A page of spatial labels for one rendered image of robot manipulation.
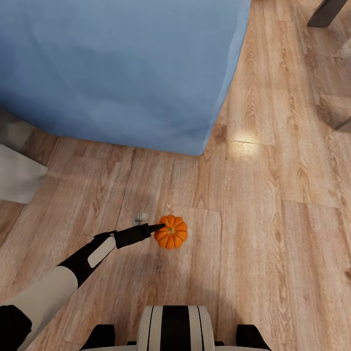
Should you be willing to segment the robot trunk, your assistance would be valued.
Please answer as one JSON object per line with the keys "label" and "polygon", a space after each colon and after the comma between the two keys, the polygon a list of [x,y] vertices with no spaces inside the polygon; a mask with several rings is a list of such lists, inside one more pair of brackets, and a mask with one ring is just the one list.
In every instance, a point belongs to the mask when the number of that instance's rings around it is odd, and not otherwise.
{"label": "robot trunk", "polygon": [[215,351],[205,306],[146,306],[136,351]]}

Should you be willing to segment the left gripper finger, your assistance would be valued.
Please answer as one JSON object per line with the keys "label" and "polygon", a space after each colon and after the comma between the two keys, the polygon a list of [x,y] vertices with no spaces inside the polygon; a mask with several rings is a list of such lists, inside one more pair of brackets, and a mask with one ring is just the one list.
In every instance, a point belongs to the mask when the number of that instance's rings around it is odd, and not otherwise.
{"label": "left gripper finger", "polygon": [[165,227],[165,224],[155,224],[155,225],[152,225],[152,226],[149,226],[150,228],[150,231],[153,233],[161,228]]}

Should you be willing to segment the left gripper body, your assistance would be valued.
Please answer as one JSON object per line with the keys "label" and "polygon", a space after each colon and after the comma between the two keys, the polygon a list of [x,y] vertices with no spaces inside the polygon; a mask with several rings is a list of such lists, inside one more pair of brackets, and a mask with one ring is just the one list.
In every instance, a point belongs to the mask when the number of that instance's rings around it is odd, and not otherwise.
{"label": "left gripper body", "polygon": [[152,232],[150,231],[149,224],[143,224],[142,226],[135,226],[129,229],[126,229],[129,244],[133,244],[139,241],[143,241],[145,238],[151,237]]}

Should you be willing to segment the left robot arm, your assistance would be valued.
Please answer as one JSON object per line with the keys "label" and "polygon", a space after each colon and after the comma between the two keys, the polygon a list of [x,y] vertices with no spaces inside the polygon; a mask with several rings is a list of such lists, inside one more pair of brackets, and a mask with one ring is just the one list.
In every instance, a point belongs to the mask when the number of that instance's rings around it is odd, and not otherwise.
{"label": "left robot arm", "polygon": [[142,224],[144,212],[133,216],[132,228],[95,236],[35,283],[0,304],[0,351],[25,351],[85,280],[115,248],[151,237],[165,224]]}

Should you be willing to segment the pumpkin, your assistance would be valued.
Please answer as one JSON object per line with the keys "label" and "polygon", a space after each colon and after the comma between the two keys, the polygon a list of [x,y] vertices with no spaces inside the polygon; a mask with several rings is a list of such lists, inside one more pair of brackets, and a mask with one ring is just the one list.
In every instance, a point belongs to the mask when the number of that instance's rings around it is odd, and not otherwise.
{"label": "pumpkin", "polygon": [[165,224],[165,227],[155,231],[155,239],[160,247],[168,250],[180,248],[188,239],[188,226],[181,217],[169,215],[162,217],[157,224]]}

